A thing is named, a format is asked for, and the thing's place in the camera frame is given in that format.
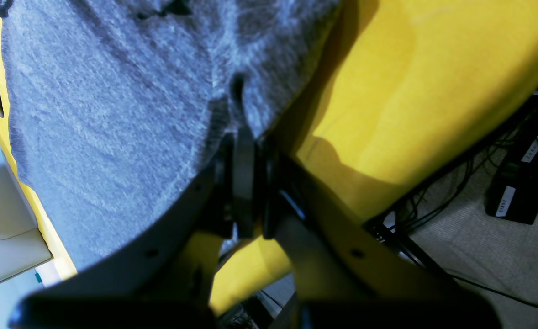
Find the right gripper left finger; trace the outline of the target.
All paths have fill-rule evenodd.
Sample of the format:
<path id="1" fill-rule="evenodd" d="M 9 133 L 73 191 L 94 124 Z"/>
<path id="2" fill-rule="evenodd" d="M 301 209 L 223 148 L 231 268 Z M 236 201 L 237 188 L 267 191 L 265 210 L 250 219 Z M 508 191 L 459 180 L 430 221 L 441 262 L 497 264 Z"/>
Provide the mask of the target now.
<path id="1" fill-rule="evenodd" d="M 233 149 L 228 134 L 175 204 L 132 242 L 23 298 L 10 329 L 217 329 L 208 301 L 220 248 L 233 231 Z"/>

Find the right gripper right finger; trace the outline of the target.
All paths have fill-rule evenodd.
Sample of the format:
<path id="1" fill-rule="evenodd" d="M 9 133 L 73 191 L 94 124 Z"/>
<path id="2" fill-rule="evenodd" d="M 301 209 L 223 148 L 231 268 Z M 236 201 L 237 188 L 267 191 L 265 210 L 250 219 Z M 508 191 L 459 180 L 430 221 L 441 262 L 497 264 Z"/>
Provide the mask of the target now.
<path id="1" fill-rule="evenodd" d="M 446 275 L 403 260 L 355 225 L 351 212 L 280 152 L 260 142 L 263 236 L 290 261 L 294 329 L 500 329 L 493 307 Z"/>

